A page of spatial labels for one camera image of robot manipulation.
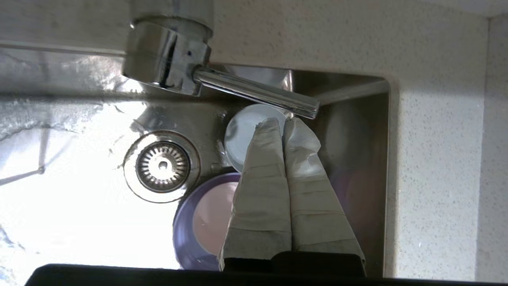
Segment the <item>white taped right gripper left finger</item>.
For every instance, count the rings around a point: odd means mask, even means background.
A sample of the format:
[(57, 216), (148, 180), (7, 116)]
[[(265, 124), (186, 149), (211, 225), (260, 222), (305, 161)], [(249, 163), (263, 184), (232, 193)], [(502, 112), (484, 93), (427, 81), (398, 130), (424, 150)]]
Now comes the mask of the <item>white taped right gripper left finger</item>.
[(270, 261), (292, 248), (290, 194), (285, 172), (278, 119), (256, 125), (249, 143), (219, 268), (225, 271), (238, 259)]

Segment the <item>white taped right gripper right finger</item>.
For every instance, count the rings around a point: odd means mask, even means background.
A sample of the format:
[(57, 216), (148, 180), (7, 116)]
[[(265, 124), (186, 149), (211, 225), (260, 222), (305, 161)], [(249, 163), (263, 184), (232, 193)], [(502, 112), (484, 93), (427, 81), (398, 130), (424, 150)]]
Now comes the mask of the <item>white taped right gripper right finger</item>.
[(287, 119), (284, 161), (290, 194), (292, 249), (357, 255), (359, 242), (330, 183), (314, 132), (298, 118)]

